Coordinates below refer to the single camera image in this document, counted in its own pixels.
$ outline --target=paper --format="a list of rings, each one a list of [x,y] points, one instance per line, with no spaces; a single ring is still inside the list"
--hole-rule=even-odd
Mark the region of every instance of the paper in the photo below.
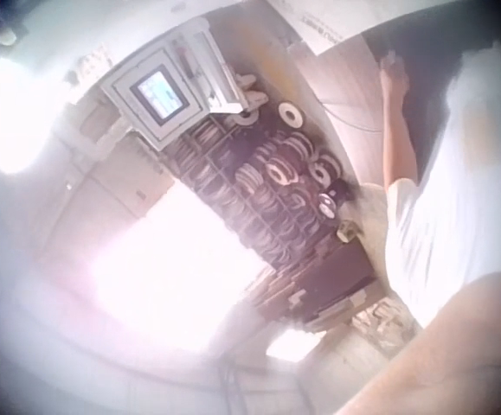
[[[458,0],[267,0],[314,54],[381,23]]]

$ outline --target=wooden board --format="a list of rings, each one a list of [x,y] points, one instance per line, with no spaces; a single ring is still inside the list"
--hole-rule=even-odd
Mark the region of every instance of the wooden board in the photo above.
[[[359,35],[320,56],[304,44],[294,63],[323,103],[360,183],[382,184],[382,95],[378,65]],[[366,132],[340,121],[378,132]]]

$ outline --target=window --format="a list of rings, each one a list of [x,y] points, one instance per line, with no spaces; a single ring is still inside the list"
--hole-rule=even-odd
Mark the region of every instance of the window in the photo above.
[[[166,346],[206,348],[266,266],[182,183],[93,264],[98,301],[127,327]]]

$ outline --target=hand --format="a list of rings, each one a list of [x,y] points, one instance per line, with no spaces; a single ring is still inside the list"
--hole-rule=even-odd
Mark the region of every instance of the hand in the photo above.
[[[385,103],[403,104],[409,90],[409,77],[404,67],[404,60],[390,51],[381,59],[381,89]]]

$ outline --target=shelf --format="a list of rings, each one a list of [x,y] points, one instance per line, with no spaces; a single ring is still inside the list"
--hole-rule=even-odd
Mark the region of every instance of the shelf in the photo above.
[[[214,126],[221,134],[220,137],[216,139],[210,146],[202,146],[201,139],[195,134],[198,133],[209,133],[209,127]],[[276,270],[281,271],[286,268],[290,268],[295,266],[301,259],[306,256],[314,255],[313,250],[315,249],[315,245],[326,236],[324,222],[321,220],[320,216],[317,215],[317,210],[314,209],[314,213],[316,214],[316,218],[319,219],[320,228],[314,233],[309,234],[298,221],[298,217],[295,216],[295,213],[286,205],[286,202],[283,200],[281,195],[279,194],[279,186],[275,186],[274,183],[270,181],[270,179],[264,176],[265,185],[273,192],[275,195],[275,203],[280,207],[280,211],[276,214],[275,217],[267,218],[265,214],[263,214],[252,202],[252,195],[244,192],[235,182],[234,177],[232,177],[226,170],[229,170],[228,166],[218,165],[216,154],[217,151],[222,150],[222,146],[226,146],[225,149],[229,149],[233,151],[234,157],[237,156],[237,143],[236,140],[241,140],[240,148],[244,148],[245,151],[242,151],[244,154],[248,152],[248,149],[252,150],[253,146],[257,147],[262,143],[262,140],[258,140],[257,143],[248,142],[244,143],[243,137],[237,137],[241,131],[249,130],[253,127],[240,127],[238,125],[232,128],[226,128],[215,116],[208,116],[205,118],[199,125],[191,128],[186,131],[179,139],[183,140],[183,143],[188,145],[196,154],[196,159],[189,163],[188,166],[184,166],[185,169],[182,169],[177,161],[174,159],[174,155],[168,155],[167,148],[164,152],[159,153],[160,159],[166,169],[168,169],[174,176],[179,178],[183,183],[189,186],[200,199],[207,204],[220,216],[223,217],[223,220],[226,226],[229,229],[234,230],[239,237],[241,238],[241,242],[249,247],[252,247],[266,262],[270,263],[267,255],[268,249],[266,247],[259,248],[259,244],[253,243],[252,238],[249,237],[248,231],[249,228],[258,222],[261,227],[267,230],[273,236],[273,240],[269,244],[270,246],[281,246],[282,252],[288,251],[290,253],[290,260],[286,261],[286,263],[281,264],[277,261],[272,261],[270,265]],[[261,127],[257,127],[255,130],[255,134],[260,135],[263,130]],[[242,165],[246,163],[247,160],[243,157],[239,164]],[[194,180],[195,169],[198,167],[206,165],[209,166],[209,172],[206,174],[207,178],[201,182],[196,182]],[[230,166],[233,171],[236,171],[240,166],[235,162],[234,165]],[[225,218],[223,215],[225,214],[225,208],[221,206],[221,203],[210,202],[208,197],[204,195],[202,192],[211,184],[212,181],[216,179],[216,177],[220,177],[225,183],[228,184],[229,193],[232,192],[236,196],[236,200],[244,203],[244,209],[248,211],[248,220],[245,220],[240,226],[236,226],[236,220],[233,218]],[[275,231],[275,220],[279,215],[285,215],[290,218],[289,222],[292,227],[295,227],[298,230],[299,235],[302,235],[306,238],[305,249],[300,251],[295,251],[294,247],[290,243],[290,241],[286,241],[281,238],[278,232]]]

